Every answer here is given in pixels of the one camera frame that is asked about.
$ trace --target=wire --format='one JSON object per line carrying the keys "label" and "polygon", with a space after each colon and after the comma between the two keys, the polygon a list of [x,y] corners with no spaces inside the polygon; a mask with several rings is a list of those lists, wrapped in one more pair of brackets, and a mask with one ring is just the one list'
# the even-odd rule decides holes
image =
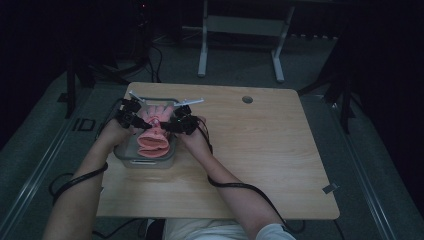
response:
{"label": "wire", "polygon": [[56,201],[59,199],[59,197],[62,195],[62,193],[64,193],[66,190],[68,190],[69,188],[83,182],[86,181],[90,178],[93,178],[101,173],[103,173],[104,171],[107,170],[108,168],[108,164],[105,163],[105,165],[103,165],[102,168],[99,168],[95,171],[89,172],[87,174],[84,174],[82,176],[79,176],[77,178],[74,178],[70,181],[68,181],[67,183],[63,184],[62,187],[59,188],[59,190],[57,190],[55,193],[53,193],[52,189],[49,188],[49,191],[51,190],[51,193],[53,193],[53,205],[56,203]]}
{"label": "wire", "polygon": [[246,184],[246,183],[218,183],[218,182],[215,182],[209,176],[208,176],[208,181],[212,186],[218,187],[218,188],[246,188],[246,189],[255,191],[263,199],[265,199],[265,201],[268,202],[268,204],[272,207],[272,209],[274,209],[274,211],[277,213],[278,217],[284,223],[283,228],[284,227],[287,228],[287,230],[289,230],[292,233],[301,233],[305,230],[305,226],[306,226],[305,221],[302,221],[302,226],[299,229],[293,229],[290,225],[288,225],[287,222],[281,217],[277,208],[275,208],[274,204],[271,202],[271,200],[268,198],[268,196],[264,192],[262,192],[259,188],[255,187],[253,185],[250,185],[250,184]]}
{"label": "wire", "polygon": [[108,239],[108,238],[110,238],[110,237],[112,237],[114,234],[116,234],[119,230],[121,230],[122,228],[124,228],[125,226],[127,226],[128,224],[130,224],[130,223],[133,223],[133,222],[135,222],[135,221],[138,221],[138,220],[143,220],[142,222],[141,222],[141,224],[140,224],[140,227],[141,227],[141,225],[147,220],[147,219],[143,219],[143,218],[133,218],[133,219],[131,219],[131,220],[128,220],[128,221],[126,221],[125,223],[123,223],[122,225],[120,225],[118,228],[116,228],[113,232],[111,232],[110,234],[108,234],[108,235],[103,235],[102,233],[100,233],[100,232],[98,232],[98,231],[96,231],[96,230],[93,230],[92,231],[92,234],[93,235],[96,235],[96,236],[98,236],[98,237],[100,237],[100,238],[102,238],[102,239]]}
{"label": "wire", "polygon": [[[210,144],[210,141],[209,141],[209,132],[208,132],[208,129],[206,127],[206,124],[200,118],[197,118],[197,119],[198,119],[198,121],[202,122],[203,125],[205,126],[206,133],[199,126],[197,126],[197,129],[199,129],[200,132],[202,133],[203,138],[206,140],[206,143],[208,144],[209,149],[210,149],[211,153],[213,154],[212,145]],[[294,229],[290,225],[288,225],[287,222],[281,217],[280,213],[278,212],[277,208],[274,206],[272,201],[259,188],[255,187],[253,185],[250,185],[250,184],[246,184],[246,183],[218,183],[218,182],[214,181],[212,178],[210,178],[209,176],[208,176],[208,181],[212,186],[218,187],[218,188],[245,188],[245,189],[249,189],[249,190],[252,190],[252,191],[258,193],[263,199],[265,199],[265,201],[277,213],[278,217],[284,223],[284,225],[282,226],[284,230],[286,230],[286,228],[287,228],[292,233],[301,233],[305,230],[306,222],[304,220],[302,220],[302,226],[299,229]]]}
{"label": "wire", "polygon": [[336,228],[337,228],[337,230],[339,231],[339,233],[340,233],[340,237],[344,240],[345,239],[345,237],[344,237],[344,234],[343,234],[343,231],[342,231],[342,229],[340,228],[340,226],[339,226],[339,223],[336,221],[336,220],[333,220],[333,222],[334,222],[334,224],[336,225]]}

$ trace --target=pink object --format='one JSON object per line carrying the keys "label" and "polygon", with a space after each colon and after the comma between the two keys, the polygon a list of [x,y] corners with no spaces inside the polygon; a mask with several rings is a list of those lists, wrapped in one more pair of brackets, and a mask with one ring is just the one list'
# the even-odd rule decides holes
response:
{"label": "pink object", "polygon": [[138,154],[144,157],[160,157],[169,151],[169,134],[161,129],[160,122],[168,122],[174,111],[173,106],[150,106],[148,111],[143,111],[141,117],[150,125],[151,129],[144,131],[138,138],[140,145]]}

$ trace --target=metal stand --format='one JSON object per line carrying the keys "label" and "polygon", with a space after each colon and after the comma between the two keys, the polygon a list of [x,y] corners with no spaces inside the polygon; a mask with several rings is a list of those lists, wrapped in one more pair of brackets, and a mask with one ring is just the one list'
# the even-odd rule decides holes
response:
{"label": "metal stand", "polygon": [[199,77],[206,76],[206,64],[208,57],[207,38],[208,31],[212,31],[279,37],[278,45],[271,51],[271,57],[276,80],[278,82],[284,81],[280,54],[284,41],[287,37],[290,21],[293,17],[295,9],[294,6],[289,8],[286,19],[282,21],[208,15],[208,0],[204,0],[203,4],[202,48],[200,50],[199,70],[197,73]]}

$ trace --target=black cable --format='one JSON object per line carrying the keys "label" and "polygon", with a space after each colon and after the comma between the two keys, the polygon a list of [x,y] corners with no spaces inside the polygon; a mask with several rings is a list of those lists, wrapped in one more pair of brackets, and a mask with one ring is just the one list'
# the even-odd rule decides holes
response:
{"label": "black cable", "polygon": [[49,189],[49,190],[51,190],[51,193],[53,193],[53,205],[56,203],[57,199],[59,199],[60,195],[62,195],[62,193],[64,193],[66,190],[77,185],[78,183],[81,183],[85,180],[88,180],[92,177],[95,177],[95,176],[103,173],[104,171],[107,170],[107,168],[108,168],[108,164],[105,163],[105,165],[103,165],[103,167],[100,168],[100,169],[97,169],[95,171],[89,172],[89,173],[84,174],[80,177],[77,177],[75,179],[70,180],[69,182],[62,185],[62,187],[60,187],[59,190],[57,190],[55,193],[53,193],[52,189]]}
{"label": "black cable", "polygon": [[344,240],[345,239],[345,237],[344,237],[344,235],[343,235],[343,231],[342,231],[342,229],[340,228],[340,226],[339,226],[339,223],[336,221],[336,220],[333,220],[333,222],[334,222],[334,224],[336,225],[336,228],[337,228],[337,230],[339,231],[339,233],[340,233],[340,237]]}
{"label": "black cable", "polygon": [[162,58],[163,58],[162,51],[159,50],[159,48],[157,48],[153,45],[152,45],[152,48],[155,49],[159,53],[159,56],[160,56],[158,67],[156,68],[156,79],[157,79],[157,82],[161,83],[162,81],[160,80],[160,77],[159,77],[159,71],[160,71],[160,67],[162,65]]}
{"label": "black cable", "polygon": [[125,226],[127,226],[128,224],[130,224],[132,222],[135,222],[137,220],[143,220],[143,222],[146,221],[146,219],[142,219],[142,218],[133,218],[133,219],[128,220],[125,223],[123,223],[121,226],[119,226],[118,228],[116,228],[113,232],[111,232],[108,235],[103,235],[102,233],[100,233],[100,232],[98,232],[96,230],[93,230],[92,231],[92,234],[93,235],[96,235],[96,236],[98,236],[98,237],[100,237],[102,239],[108,239],[108,238],[112,237],[115,233],[117,233],[119,230],[121,230],[122,228],[124,228]]}
{"label": "black cable", "polygon": [[208,176],[208,181],[209,183],[214,186],[214,187],[218,187],[218,188],[245,188],[245,189],[249,189],[252,191],[255,191],[256,193],[258,193],[263,199],[265,199],[265,201],[268,202],[268,204],[272,207],[272,209],[274,209],[274,211],[277,213],[278,217],[281,219],[281,221],[284,223],[284,225],[282,226],[284,230],[288,230],[291,233],[301,233],[305,230],[305,221],[302,221],[302,226],[300,227],[300,229],[293,229],[291,226],[289,226],[287,224],[287,222],[281,217],[280,213],[278,212],[277,208],[275,208],[274,204],[271,202],[271,200],[268,198],[268,196],[262,192],[259,188],[250,185],[250,184],[246,184],[246,183],[218,183],[215,182],[212,178],[210,178]]}
{"label": "black cable", "polygon": [[[200,130],[200,132],[202,133],[202,136],[204,137],[204,139],[206,140],[206,143],[209,146],[209,149],[211,151],[211,153],[213,154],[213,150],[212,150],[212,145],[210,144],[209,141],[209,132],[208,129],[206,127],[206,124],[200,119],[197,118],[198,121],[202,122],[203,125],[205,126],[206,129],[206,133],[199,127],[197,126],[197,129]],[[291,226],[289,226],[287,224],[287,222],[281,217],[280,213],[278,212],[277,208],[274,206],[274,204],[271,202],[271,200],[268,198],[268,196],[262,192],[262,190],[260,190],[259,188],[250,185],[250,184],[246,184],[246,183],[218,183],[215,182],[212,178],[210,178],[208,176],[208,182],[214,186],[214,187],[218,187],[218,188],[245,188],[245,189],[249,189],[252,191],[255,191],[256,193],[258,193],[263,199],[265,199],[265,201],[267,201],[267,203],[272,207],[272,209],[277,213],[278,217],[281,219],[281,221],[284,223],[284,225],[282,226],[284,230],[288,230],[291,233],[301,233],[305,230],[305,226],[306,226],[306,222],[304,220],[302,220],[302,226],[299,229],[293,229]]]}

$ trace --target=finger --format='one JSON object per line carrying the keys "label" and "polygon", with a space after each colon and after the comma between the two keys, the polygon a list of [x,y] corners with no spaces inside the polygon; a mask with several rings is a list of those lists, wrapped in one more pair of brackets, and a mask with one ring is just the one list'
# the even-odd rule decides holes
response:
{"label": "finger", "polygon": [[162,115],[162,113],[163,113],[163,110],[164,110],[164,106],[163,105],[159,105],[159,106],[157,106],[156,107],[156,116],[160,116],[160,115]]}
{"label": "finger", "polygon": [[165,110],[163,111],[163,117],[164,117],[163,121],[168,121],[173,111],[174,111],[174,106],[172,105],[167,106]]}
{"label": "finger", "polygon": [[149,117],[154,117],[156,115],[156,106],[149,107]]}
{"label": "finger", "polygon": [[141,118],[146,122],[147,119],[149,119],[149,114],[147,113],[147,111],[143,111],[141,112]]}

